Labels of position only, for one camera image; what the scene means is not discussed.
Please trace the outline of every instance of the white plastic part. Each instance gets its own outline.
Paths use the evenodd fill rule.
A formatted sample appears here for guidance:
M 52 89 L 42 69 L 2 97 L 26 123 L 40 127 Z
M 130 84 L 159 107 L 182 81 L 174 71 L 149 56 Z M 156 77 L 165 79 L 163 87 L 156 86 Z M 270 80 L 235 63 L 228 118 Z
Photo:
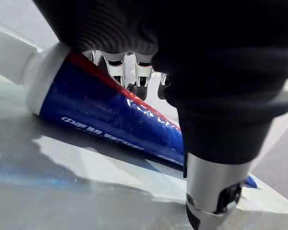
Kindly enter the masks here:
M 146 77 L 145 87 L 147 87 L 149 80 L 152 77 L 152 72 L 153 72 L 152 66 L 140 66 L 138 63 L 135 63 L 136 85 L 140 86 L 140 77 Z
M 58 43 L 28 62 L 24 79 L 28 88 L 27 107 L 32 113 L 39 115 L 49 88 L 69 52 L 68 46 Z
M 22 73 L 37 48 L 0 27 L 0 74 L 22 84 Z
M 121 63 L 119 66 L 110 65 L 108 62 L 106 63 L 110 76 L 125 76 L 125 62 Z

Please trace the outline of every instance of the red stripe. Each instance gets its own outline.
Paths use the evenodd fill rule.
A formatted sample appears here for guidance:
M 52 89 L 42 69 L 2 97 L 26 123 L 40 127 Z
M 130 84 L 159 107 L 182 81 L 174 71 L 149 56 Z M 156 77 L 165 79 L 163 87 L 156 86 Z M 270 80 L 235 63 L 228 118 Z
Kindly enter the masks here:
M 111 88 L 115 89 L 116 91 L 120 92 L 121 94 L 126 96 L 128 99 L 134 101 L 138 105 L 142 105 L 142 106 L 146 107 L 153 114 L 162 118 L 163 120 L 168 121 L 170 124 L 172 124 L 178 130 L 180 130 L 179 126 L 177 126 L 173 122 L 169 121 L 165 116 L 163 116 L 156 109 L 152 108 L 146 102 L 144 102 L 143 100 L 138 98 L 136 95 L 134 95 L 132 92 L 130 92 L 129 90 L 122 87 L 118 82 L 116 82 L 114 79 L 112 79 L 105 71 L 103 71 L 102 69 L 99 69 L 96 65 L 94 65 L 92 62 L 90 62 L 83 54 L 76 54 L 76 53 L 71 52 L 67 56 L 66 60 L 72 62 L 75 66 L 79 67 L 80 69 L 82 69 L 86 73 L 98 77 L 105 84 L 107 84 Z

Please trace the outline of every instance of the white surface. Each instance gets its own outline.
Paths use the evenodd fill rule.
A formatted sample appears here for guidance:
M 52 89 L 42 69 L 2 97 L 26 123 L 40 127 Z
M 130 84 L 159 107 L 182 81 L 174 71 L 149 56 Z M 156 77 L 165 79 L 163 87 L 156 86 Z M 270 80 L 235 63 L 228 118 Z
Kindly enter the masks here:
M 36 53 L 35 46 L 0 28 L 0 74 L 22 84 L 24 67 Z
M 41 121 L 24 98 L 0 76 L 0 230 L 191 229 L 181 172 Z M 288 201 L 259 186 L 225 229 L 288 230 Z

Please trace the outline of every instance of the table surface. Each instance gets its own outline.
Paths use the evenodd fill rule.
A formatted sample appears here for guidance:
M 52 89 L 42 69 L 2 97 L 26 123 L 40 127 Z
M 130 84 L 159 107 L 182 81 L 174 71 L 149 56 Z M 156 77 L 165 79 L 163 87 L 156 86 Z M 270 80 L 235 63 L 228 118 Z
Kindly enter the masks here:
M 288 200 L 257 183 L 224 228 L 288 230 Z M 179 170 L 32 115 L 0 76 L 0 230 L 190 230 L 185 191 Z

